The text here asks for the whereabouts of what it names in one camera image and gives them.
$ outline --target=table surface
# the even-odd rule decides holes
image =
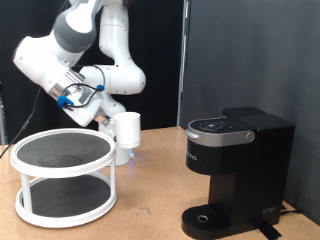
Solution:
[[[141,137],[135,157],[117,167],[115,206],[91,223],[67,229],[31,226],[18,217],[14,203],[21,188],[20,174],[6,153],[0,160],[0,239],[190,239],[181,230],[181,215],[190,207],[207,203],[210,177],[186,167],[183,129],[146,130]],[[110,169],[105,167],[101,172],[109,176]],[[320,239],[319,226],[302,214],[282,216],[275,228],[282,240]],[[266,240],[258,230],[224,239]]]

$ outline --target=black cable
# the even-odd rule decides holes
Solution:
[[[93,66],[86,66],[86,65],[74,65],[74,67],[95,67],[98,70],[100,70],[100,72],[102,73],[102,77],[103,77],[103,86],[105,87],[106,85],[106,76],[104,75],[104,72],[102,71],[102,69],[96,65]]]
[[[104,73],[103,73],[103,71],[102,71],[102,69],[101,69],[100,67],[98,67],[98,66],[85,66],[85,65],[75,65],[74,67],[95,67],[95,68],[97,68],[97,69],[102,73],[102,76],[103,76],[103,87],[105,87],[106,78],[105,78],[105,75],[104,75]],[[68,103],[65,103],[64,106],[65,106],[68,110],[70,110],[70,111],[73,111],[72,108],[82,108],[82,107],[87,106],[87,105],[90,103],[90,101],[91,101],[91,99],[93,98],[93,96],[94,96],[97,92],[99,92],[99,90],[98,90],[97,88],[94,88],[94,87],[92,87],[92,86],[90,86],[90,85],[87,85],[87,84],[84,84],[84,83],[73,83],[73,84],[69,85],[68,87],[66,87],[65,89],[63,89],[63,91],[62,91],[62,93],[61,93],[61,96],[65,95],[67,89],[68,89],[69,87],[72,87],[72,86],[85,86],[85,87],[91,88],[91,89],[93,89],[93,90],[95,90],[95,91],[91,94],[91,96],[90,96],[90,98],[88,99],[88,101],[87,101],[86,103],[82,104],[82,105],[72,106],[72,105],[70,105],[70,104],[68,104]]]
[[[99,92],[98,89],[96,89],[96,88],[94,88],[94,87],[92,87],[92,86],[90,86],[90,85],[87,85],[87,84],[84,84],[84,83],[73,83],[73,84],[69,85],[68,87],[66,87],[65,89],[63,89],[63,91],[62,91],[62,93],[61,93],[61,96],[65,94],[65,92],[67,91],[67,89],[68,89],[69,87],[72,87],[72,86],[86,86],[86,87],[91,88],[91,89],[93,89],[93,90],[95,90],[95,91],[91,94],[89,100],[88,100],[86,103],[82,104],[82,105],[72,106],[72,105],[70,105],[70,104],[68,104],[68,103],[65,103],[64,106],[65,106],[67,109],[69,109],[70,111],[73,111],[71,108],[82,108],[82,107],[87,106],[87,105],[89,104],[89,102],[91,101],[91,99],[93,98],[93,96],[94,96],[97,92]]]
[[[37,101],[38,101],[38,98],[39,98],[39,94],[40,94],[40,91],[41,91],[41,87],[39,88],[39,91],[38,91],[38,94],[37,94],[37,97],[36,97],[36,100],[34,101],[34,105],[33,105],[33,111],[32,113],[30,114],[30,116],[28,117],[27,121],[22,125],[22,128],[20,129],[19,133],[17,134],[17,136],[11,141],[11,143],[6,147],[6,149],[1,153],[0,155],[0,158],[2,158],[2,156],[6,153],[6,151],[11,147],[11,145],[16,141],[16,139],[20,136],[20,134],[27,128],[31,118],[33,117],[33,114],[36,110],[36,106],[37,106]]]
[[[288,213],[302,213],[302,212],[300,212],[299,210],[282,211],[282,212],[280,213],[280,216],[283,216],[283,215],[288,214]]]

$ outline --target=coffee maker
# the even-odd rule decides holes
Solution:
[[[211,176],[208,204],[182,215],[183,231],[195,239],[279,222],[295,125],[256,108],[223,115],[192,121],[185,131],[188,168]]]

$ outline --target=white mug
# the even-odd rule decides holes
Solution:
[[[135,148],[140,145],[140,114],[123,112],[114,115],[117,144],[121,148]]]

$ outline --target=dark background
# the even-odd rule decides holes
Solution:
[[[13,64],[12,54],[25,37],[50,33],[64,0],[0,1],[0,80],[9,142],[33,109],[38,85]],[[183,0],[136,0],[129,9],[132,59],[144,71],[147,84],[141,94],[114,98],[127,111],[141,114],[142,129],[176,125],[180,71]],[[96,17],[99,28],[101,11]],[[79,64],[113,64],[99,51],[98,37]],[[93,122],[88,127],[97,129]],[[43,90],[36,112],[20,139],[40,131],[79,127]]]
[[[184,128],[247,106],[295,123],[285,201],[318,224],[319,13],[316,0],[192,0],[182,107]]]

